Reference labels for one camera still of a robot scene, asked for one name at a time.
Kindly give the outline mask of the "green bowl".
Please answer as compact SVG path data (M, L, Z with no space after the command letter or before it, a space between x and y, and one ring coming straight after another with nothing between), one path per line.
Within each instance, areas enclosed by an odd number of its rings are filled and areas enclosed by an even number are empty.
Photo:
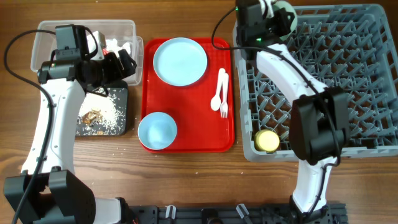
M287 1L277 1L272 8L274 10L274 19L277 26L277 35L280 40L285 41L297 27L297 13L293 6Z

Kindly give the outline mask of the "brown food scraps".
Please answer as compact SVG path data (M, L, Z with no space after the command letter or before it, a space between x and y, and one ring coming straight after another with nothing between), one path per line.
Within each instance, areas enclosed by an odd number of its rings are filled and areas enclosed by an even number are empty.
M91 110L82 117L82 122L87 125L93 125L95 122L101 123L103 116L100 110Z

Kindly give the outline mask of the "yellow plastic cup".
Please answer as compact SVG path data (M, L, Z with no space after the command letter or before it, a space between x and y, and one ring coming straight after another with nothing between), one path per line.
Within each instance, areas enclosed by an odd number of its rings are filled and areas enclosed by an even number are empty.
M280 139L271 130L260 130L254 136L254 145L258 151L275 152L280 146Z

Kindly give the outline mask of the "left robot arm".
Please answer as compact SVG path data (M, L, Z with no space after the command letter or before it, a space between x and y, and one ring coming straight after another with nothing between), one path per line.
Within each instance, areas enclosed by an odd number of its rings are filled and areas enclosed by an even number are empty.
M34 141L21 173L4 181L3 193L23 223L138 223L121 197L105 199L74 173L73 148L81 105L87 93L135 73L127 53L108 53L97 60L90 50L89 28L69 24L53 31L57 48L42 64L34 86L41 103Z

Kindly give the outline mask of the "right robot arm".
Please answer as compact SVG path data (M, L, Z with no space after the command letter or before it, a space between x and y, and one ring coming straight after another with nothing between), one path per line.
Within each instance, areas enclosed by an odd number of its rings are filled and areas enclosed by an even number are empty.
M327 214L326 188L332 168L350 139L344 90L328 87L293 58L285 40L296 29L295 9L286 1L236 1L236 45L242 58L265 74L291 105L289 143L299 159L290 197L292 223Z

